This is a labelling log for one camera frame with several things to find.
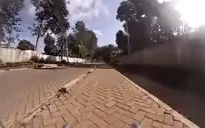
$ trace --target road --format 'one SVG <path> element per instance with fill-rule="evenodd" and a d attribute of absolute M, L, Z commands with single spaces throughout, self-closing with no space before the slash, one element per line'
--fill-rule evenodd
<path fill-rule="evenodd" d="M 87 68 L 26 70 L 0 73 L 0 119 L 5 123 L 50 97 L 68 81 L 85 73 Z"/>

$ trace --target sky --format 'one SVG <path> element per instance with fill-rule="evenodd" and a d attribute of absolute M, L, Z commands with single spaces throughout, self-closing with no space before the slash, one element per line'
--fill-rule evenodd
<path fill-rule="evenodd" d="M 98 46 L 115 44 L 118 30 L 123 30 L 122 23 L 116 20 L 117 8 L 121 0 L 70 0 L 67 5 L 71 28 L 78 20 L 83 20 L 86 27 L 93 30 L 98 38 Z M 24 8 L 20 12 L 21 29 L 20 39 L 26 39 L 35 44 L 36 36 L 31 36 L 28 27 L 34 23 L 35 7 L 30 0 L 24 1 Z M 43 52 L 43 39 L 39 40 L 38 51 Z"/>

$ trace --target wall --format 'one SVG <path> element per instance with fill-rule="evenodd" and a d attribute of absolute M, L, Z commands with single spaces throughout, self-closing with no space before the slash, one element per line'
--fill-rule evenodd
<path fill-rule="evenodd" d="M 31 59 L 32 56 L 38 56 L 39 58 L 48 58 L 48 57 L 52 57 L 54 58 L 56 61 L 60 61 L 60 57 L 59 56 L 49 56 L 49 55 L 44 55 L 44 54 L 40 54 L 40 53 L 36 53 L 34 51 L 22 51 L 19 49 L 9 49 L 9 48 L 0 48 L 0 62 L 6 63 L 6 62 L 23 62 L 23 61 L 29 61 Z M 81 58 L 70 58 L 69 57 L 69 62 L 70 63 L 85 63 L 86 60 L 85 59 L 81 59 Z"/>
<path fill-rule="evenodd" d="M 205 36 L 195 34 L 119 58 L 124 65 L 181 67 L 205 71 Z"/>

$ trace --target tree trunk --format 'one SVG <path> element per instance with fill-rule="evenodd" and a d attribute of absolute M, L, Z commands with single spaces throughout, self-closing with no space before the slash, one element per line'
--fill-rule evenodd
<path fill-rule="evenodd" d="M 37 40 L 36 40 L 36 45 L 35 45 L 35 49 L 34 51 L 37 51 L 37 47 L 38 47 L 38 41 L 41 35 L 41 27 L 42 27 L 42 22 L 40 23 L 39 29 L 38 29 L 38 33 L 37 33 Z"/>

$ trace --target bush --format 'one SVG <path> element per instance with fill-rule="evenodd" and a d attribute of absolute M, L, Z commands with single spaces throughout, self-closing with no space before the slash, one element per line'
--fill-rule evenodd
<path fill-rule="evenodd" d="M 30 60 L 35 63 L 38 63 L 40 59 L 37 56 L 32 56 Z"/>
<path fill-rule="evenodd" d="M 46 60 L 45 60 L 45 63 L 47 64 L 56 64 L 56 58 L 53 57 L 53 56 L 49 56 Z"/>

